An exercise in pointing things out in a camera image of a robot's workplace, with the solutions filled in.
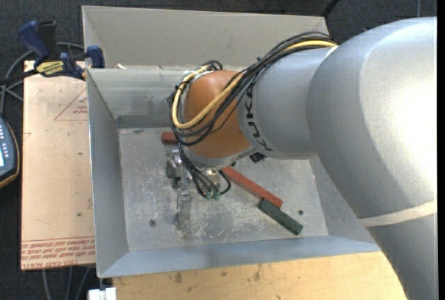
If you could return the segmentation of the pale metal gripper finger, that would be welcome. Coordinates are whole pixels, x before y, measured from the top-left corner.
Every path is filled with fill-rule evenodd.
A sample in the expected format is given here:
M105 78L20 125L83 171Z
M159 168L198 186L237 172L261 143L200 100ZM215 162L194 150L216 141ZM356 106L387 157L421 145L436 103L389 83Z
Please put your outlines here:
M192 196L189 190L182 191L182 223L185 224L191 217Z
M182 203L183 203L183 193L182 193L182 190L179 189L177 191L177 208L176 208L175 215L173 216L174 223L175 223L176 226L181 226L181 224L182 224L182 220L181 220L182 213L183 213L183 211L182 211L182 209L183 209Z

